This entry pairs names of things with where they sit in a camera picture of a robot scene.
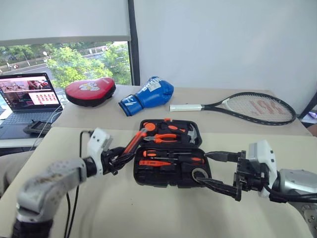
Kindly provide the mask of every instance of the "laptop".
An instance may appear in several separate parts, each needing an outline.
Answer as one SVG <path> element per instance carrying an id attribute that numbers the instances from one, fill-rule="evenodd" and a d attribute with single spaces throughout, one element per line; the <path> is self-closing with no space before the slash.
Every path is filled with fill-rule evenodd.
<path id="1" fill-rule="evenodd" d="M 51 122 L 62 111 L 60 101 L 46 73 L 0 76 L 0 94 L 12 114 L 0 124 L 0 139 L 34 138 L 36 134 L 23 131 L 28 124 L 40 120 Z"/>

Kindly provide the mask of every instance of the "racket strings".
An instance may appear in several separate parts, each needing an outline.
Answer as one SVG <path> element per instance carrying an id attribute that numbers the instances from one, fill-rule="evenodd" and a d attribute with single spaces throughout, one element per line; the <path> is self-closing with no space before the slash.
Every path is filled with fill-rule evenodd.
<path id="1" fill-rule="evenodd" d="M 240 95 L 222 104 L 227 110 L 266 121 L 289 121 L 291 110 L 273 98 L 258 95 Z"/>

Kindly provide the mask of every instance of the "blue boxing glove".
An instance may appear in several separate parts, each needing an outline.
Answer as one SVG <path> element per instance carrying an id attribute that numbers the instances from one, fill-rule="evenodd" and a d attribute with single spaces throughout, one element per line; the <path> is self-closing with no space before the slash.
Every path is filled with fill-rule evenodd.
<path id="1" fill-rule="evenodd" d="M 119 105 L 127 116 L 133 116 L 143 108 L 153 108 L 167 103 L 173 91 L 173 85 L 160 77 L 153 76 L 139 92 L 125 97 Z"/>

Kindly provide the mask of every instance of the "tool kit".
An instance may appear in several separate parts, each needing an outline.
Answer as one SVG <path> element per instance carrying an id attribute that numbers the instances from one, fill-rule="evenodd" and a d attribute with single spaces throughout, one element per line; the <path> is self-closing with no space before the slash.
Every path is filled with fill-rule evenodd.
<path id="1" fill-rule="evenodd" d="M 134 179 L 140 185 L 179 188 L 202 187 L 193 173 L 211 178 L 207 157 L 198 147 L 202 143 L 196 123 L 187 120 L 148 119 L 140 129 L 147 136 L 135 153 Z"/>

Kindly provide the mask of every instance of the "window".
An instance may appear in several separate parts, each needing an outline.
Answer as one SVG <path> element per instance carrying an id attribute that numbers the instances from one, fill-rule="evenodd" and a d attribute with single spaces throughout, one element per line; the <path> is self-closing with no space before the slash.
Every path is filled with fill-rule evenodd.
<path id="1" fill-rule="evenodd" d="M 0 75 L 46 72 L 56 91 L 77 80 L 111 77 L 131 85 L 127 42 L 0 47 Z"/>

